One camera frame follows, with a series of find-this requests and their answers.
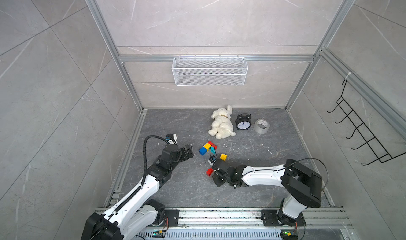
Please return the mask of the small red lego brick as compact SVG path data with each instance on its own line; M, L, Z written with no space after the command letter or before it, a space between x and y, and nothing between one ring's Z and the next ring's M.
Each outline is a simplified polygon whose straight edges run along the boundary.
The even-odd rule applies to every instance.
M208 169L206 171L206 174L210 177L212 175L212 173L214 172L214 170L212 168Z

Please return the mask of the small blue lego brick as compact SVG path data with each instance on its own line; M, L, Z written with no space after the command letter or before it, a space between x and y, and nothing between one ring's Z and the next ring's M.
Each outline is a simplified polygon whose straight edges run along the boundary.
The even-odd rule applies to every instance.
M199 150L199 153L200 153L201 155L205 155L205 154L207 153L207 149L204 148L204 147L202 147L202 148Z

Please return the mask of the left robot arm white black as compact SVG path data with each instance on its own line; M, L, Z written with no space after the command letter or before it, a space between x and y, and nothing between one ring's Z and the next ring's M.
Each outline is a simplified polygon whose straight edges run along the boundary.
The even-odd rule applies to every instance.
M165 205L151 199L172 176L176 166L194 156L192 146L166 144L148 167L146 176L118 203L102 214L94 212L85 222L82 240L130 240L149 225L164 220Z

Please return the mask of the long red lego brick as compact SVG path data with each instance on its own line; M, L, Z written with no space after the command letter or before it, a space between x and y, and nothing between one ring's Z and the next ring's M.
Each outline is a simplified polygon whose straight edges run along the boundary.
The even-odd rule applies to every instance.
M208 143L211 147L213 147L214 149L217 149L217 145L215 145L213 142L209 141Z

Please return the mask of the yellow lego brick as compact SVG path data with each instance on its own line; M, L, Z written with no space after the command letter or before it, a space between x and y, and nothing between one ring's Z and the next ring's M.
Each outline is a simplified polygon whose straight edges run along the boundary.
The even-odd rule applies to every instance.
M221 154L220 159L223 160L223 161L226 161L227 155L226 154Z
M211 147L211 145L210 145L209 143L206 143L206 144L204 145L204 148L205 148L206 150L209 150L210 147Z

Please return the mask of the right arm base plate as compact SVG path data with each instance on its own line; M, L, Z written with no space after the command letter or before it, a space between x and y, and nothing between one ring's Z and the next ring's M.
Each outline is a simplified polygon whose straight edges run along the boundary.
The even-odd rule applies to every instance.
M260 219L264 226L303 227L307 225L303 213L300 213L297 218L293 219L277 209L262 209Z

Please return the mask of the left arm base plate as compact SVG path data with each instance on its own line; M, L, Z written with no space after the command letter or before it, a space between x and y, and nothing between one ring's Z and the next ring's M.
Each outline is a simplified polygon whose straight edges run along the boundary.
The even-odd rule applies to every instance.
M179 222L180 210L166 209L165 211L158 212L155 222L152 224L154 227L177 227Z

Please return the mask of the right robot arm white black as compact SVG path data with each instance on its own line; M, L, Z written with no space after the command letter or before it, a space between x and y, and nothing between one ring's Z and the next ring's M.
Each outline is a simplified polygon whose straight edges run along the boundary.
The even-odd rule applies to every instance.
M216 160L206 174L218 187L228 184L233 188L258 185L284 188L289 195L282 200L279 209L261 211L265 226L305 226L303 211L321 206L322 176L293 159L274 167L233 167Z

